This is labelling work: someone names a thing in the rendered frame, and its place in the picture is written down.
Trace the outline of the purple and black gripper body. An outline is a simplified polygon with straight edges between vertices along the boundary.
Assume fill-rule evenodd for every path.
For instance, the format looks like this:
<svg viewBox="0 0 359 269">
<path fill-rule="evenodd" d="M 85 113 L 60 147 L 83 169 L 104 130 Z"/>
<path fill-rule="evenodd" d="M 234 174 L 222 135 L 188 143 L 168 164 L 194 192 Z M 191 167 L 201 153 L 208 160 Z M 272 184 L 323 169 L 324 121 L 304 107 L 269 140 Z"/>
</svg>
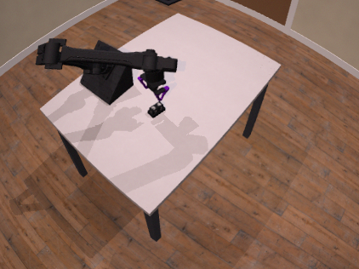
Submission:
<svg viewBox="0 0 359 269">
<path fill-rule="evenodd" d="M 159 72 L 159 70 L 157 71 Z M 166 80 L 163 79 L 161 81 L 157 81 L 157 72 L 150 73 L 150 72 L 144 72 L 140 75 L 140 78 L 142 78 L 147 84 L 147 88 L 149 88 L 155 95 L 159 95 L 162 92 L 165 91 L 164 87 L 161 87 L 158 89 L 159 86 L 166 84 Z M 145 77 L 146 74 L 146 77 Z"/>
</svg>

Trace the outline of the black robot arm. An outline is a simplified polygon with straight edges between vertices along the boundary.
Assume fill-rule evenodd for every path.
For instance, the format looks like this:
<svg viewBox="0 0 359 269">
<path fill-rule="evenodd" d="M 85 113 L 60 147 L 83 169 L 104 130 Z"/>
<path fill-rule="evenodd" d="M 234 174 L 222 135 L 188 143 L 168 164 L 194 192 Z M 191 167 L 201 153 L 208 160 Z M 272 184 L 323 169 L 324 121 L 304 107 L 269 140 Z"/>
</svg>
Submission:
<svg viewBox="0 0 359 269">
<path fill-rule="evenodd" d="M 60 47 L 63 49 L 61 52 Z M 83 69 L 83 73 L 101 74 L 100 76 L 104 80 L 108 79 L 117 64 L 136 70 L 146 69 L 143 72 L 154 73 L 159 70 L 157 72 L 158 82 L 164 79 L 164 72 L 177 71 L 178 59 L 170 56 L 167 58 L 157 56 L 154 49 L 147 49 L 146 51 L 125 53 L 96 49 L 76 49 L 66 46 L 66 39 L 50 38 L 48 43 L 38 45 L 38 56 L 35 65 L 40 64 L 39 66 L 41 66 L 45 64 L 44 69 L 56 70 L 62 70 L 62 66 L 67 66 L 67 64 L 69 64 L 68 66 L 80 66 L 79 68 Z M 58 61 L 57 57 L 59 57 Z M 101 71 L 102 67 L 104 69 Z"/>
</svg>

